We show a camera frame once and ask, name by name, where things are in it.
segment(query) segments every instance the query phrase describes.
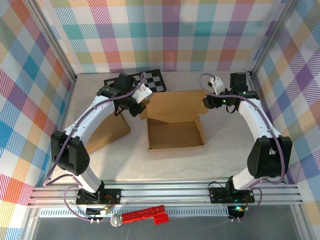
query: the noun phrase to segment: open cardboard box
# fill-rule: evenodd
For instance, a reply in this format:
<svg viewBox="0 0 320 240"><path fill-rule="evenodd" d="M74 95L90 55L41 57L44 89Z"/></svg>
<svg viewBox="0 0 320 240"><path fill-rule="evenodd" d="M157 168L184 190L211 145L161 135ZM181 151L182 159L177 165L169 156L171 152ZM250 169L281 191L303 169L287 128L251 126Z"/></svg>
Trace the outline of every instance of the open cardboard box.
<svg viewBox="0 0 320 240"><path fill-rule="evenodd" d="M119 114L111 114L103 120L100 126L89 138L85 149L90 154L113 141L130 133L130 127L125 118Z"/></svg>
<svg viewBox="0 0 320 240"><path fill-rule="evenodd" d="M155 92L140 115L147 119L149 150L197 147L205 144L199 114L206 114L203 90Z"/></svg>

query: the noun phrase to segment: plaid fabric backdrop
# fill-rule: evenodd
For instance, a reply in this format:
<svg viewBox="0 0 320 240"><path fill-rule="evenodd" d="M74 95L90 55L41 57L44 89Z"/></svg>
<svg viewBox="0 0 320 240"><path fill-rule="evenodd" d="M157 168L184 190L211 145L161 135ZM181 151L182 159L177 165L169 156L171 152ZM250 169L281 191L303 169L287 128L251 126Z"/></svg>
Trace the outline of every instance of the plaid fabric backdrop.
<svg viewBox="0 0 320 240"><path fill-rule="evenodd" d="M79 73L249 69L285 0L38 0Z"/></svg>
<svg viewBox="0 0 320 240"><path fill-rule="evenodd" d="M287 176L299 186L320 239L320 0L300 0L258 73L269 118L293 148Z"/></svg>
<svg viewBox="0 0 320 240"><path fill-rule="evenodd" d="M0 240L15 240L72 82L23 0L0 1Z"/></svg>

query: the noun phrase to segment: red glitter handle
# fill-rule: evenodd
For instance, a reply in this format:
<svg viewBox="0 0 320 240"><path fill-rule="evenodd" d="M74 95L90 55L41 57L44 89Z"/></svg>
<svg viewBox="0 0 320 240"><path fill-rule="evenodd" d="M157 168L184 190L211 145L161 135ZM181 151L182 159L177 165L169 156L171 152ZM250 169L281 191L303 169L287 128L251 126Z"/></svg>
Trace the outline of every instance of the red glitter handle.
<svg viewBox="0 0 320 240"><path fill-rule="evenodd" d="M150 207L138 211L132 211L121 215L123 224L132 223L152 217L154 220L154 224L164 224L169 222L169 216L168 214L166 214L164 205Z"/></svg>

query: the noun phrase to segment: white table surface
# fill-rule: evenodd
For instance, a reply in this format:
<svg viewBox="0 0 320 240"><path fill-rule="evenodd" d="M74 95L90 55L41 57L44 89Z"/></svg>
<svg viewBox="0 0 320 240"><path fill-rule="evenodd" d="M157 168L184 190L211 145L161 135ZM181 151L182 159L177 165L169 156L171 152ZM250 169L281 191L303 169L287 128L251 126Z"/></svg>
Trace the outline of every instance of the white table surface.
<svg viewBox="0 0 320 240"><path fill-rule="evenodd" d="M162 72L167 91L200 89L198 78L203 72ZM210 72L229 87L229 72ZM103 80L117 73L81 74L74 86L66 126L72 124L91 104ZM131 133L90 154L90 167L102 180L217 178L229 177L247 166L254 144L244 118L225 107L200 115L206 143L201 147L148 151L147 122L124 111ZM63 174L58 167L53 178ZM60 182L72 182L65 178Z"/></svg>

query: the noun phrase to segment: black and white checkerboard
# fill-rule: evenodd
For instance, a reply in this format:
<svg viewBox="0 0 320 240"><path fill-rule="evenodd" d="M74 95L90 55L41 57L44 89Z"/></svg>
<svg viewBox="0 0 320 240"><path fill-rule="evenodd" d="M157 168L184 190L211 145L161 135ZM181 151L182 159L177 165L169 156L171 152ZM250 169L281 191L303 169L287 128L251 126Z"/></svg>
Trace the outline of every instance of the black and white checkerboard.
<svg viewBox="0 0 320 240"><path fill-rule="evenodd" d="M146 87L150 88L150 90L153 93L157 92L165 92L167 90L165 82L162 78L161 72L159 69L146 71L146 79L144 81L144 84ZM140 76L142 72L131 74L130 76L133 76L135 78L135 81L133 83L132 89L136 88L140 82ZM104 80L104 85L109 86L112 84L117 78L107 79Z"/></svg>

